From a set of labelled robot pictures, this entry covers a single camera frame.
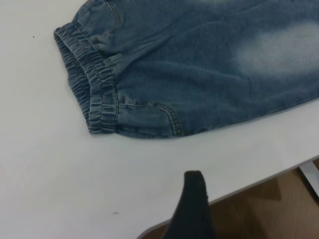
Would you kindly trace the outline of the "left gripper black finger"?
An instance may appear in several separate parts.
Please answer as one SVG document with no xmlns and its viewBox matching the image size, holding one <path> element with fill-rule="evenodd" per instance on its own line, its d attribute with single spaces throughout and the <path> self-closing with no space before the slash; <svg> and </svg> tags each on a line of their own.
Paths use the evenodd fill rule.
<svg viewBox="0 0 319 239">
<path fill-rule="evenodd" d="M 215 239 L 208 196 L 200 171 L 186 171 L 177 208 L 164 239 Z"/>
</svg>

